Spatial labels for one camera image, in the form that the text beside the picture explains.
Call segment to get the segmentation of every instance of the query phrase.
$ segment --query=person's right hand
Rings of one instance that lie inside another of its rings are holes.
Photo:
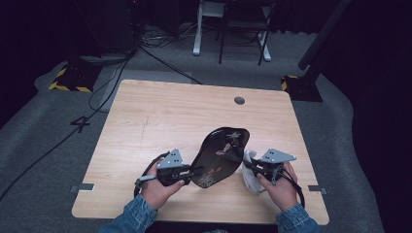
[[[292,179],[297,183],[297,176],[294,173],[291,164],[286,162],[284,164],[284,168],[289,172],[289,174],[291,174]],[[281,209],[282,212],[297,204],[296,189],[294,189],[292,184],[286,179],[281,178],[276,182],[276,185],[273,185],[262,174],[257,174],[257,178],[261,185],[267,190],[267,192],[269,192],[269,196],[272,201]]]

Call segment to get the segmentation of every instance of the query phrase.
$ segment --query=wooden table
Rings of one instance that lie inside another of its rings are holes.
[[[245,104],[238,105],[240,96]],[[295,155],[292,166],[303,188],[306,210],[319,224],[328,223],[292,102],[286,92],[126,80],[107,117],[73,207],[76,217],[114,218],[133,198],[134,182],[159,154],[179,149],[186,164],[196,157],[206,135],[222,126],[242,127],[251,137],[246,150],[261,157],[269,148]],[[267,192],[246,188],[240,168],[210,188],[191,183],[173,195],[157,220],[276,223],[280,210]]]

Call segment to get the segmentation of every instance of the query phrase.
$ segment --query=chair leg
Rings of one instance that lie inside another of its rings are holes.
[[[219,64],[222,64],[222,53],[223,53],[223,43],[224,43],[224,29],[222,30],[222,39],[221,39],[221,54],[219,55]]]
[[[266,31],[266,33],[264,33],[264,35],[265,35],[264,36],[264,42],[263,42],[263,45],[260,48],[260,58],[258,60],[257,65],[261,64],[261,59],[263,58],[264,48],[266,47],[266,42],[267,42],[267,37],[269,36],[269,31]]]

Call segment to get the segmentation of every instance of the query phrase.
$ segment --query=denim sleeve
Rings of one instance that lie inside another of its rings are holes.
[[[143,233],[151,226],[157,211],[155,211],[142,195],[137,195],[123,209],[123,213],[113,221],[107,223],[99,229],[99,233],[105,232],[136,232]]]
[[[296,204],[276,216],[280,233],[318,233],[321,232],[318,223],[309,217],[302,205]]]

